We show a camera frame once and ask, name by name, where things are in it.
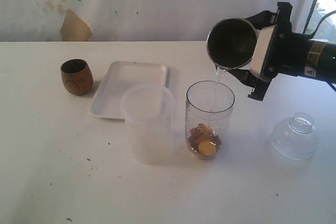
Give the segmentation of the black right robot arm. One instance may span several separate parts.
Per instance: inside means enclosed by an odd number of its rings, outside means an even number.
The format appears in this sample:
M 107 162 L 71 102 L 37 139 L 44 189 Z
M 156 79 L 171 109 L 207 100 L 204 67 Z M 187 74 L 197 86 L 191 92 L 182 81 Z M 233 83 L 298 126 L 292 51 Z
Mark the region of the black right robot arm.
M 314 40 L 314 34 L 292 31 L 292 5 L 279 2 L 275 13 L 265 10 L 247 18 L 259 37 L 248 70 L 229 73 L 252 88 L 249 98 L 262 101 L 278 74 L 304 77 L 335 84 L 335 44 Z

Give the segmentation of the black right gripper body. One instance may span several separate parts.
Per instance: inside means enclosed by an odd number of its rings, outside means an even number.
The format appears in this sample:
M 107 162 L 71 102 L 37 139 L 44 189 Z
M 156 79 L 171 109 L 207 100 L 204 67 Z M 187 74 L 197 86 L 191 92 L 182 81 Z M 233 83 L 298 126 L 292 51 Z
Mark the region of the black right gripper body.
M 268 47 L 264 68 L 264 73 L 270 81 L 264 82 L 256 78 L 255 87 L 248 95 L 257 101 L 264 99 L 271 81 L 279 73 L 295 77 L 304 75 L 309 37 L 292 31 L 290 3 L 279 2 L 277 6 L 277 18 L 273 24 L 277 27 Z

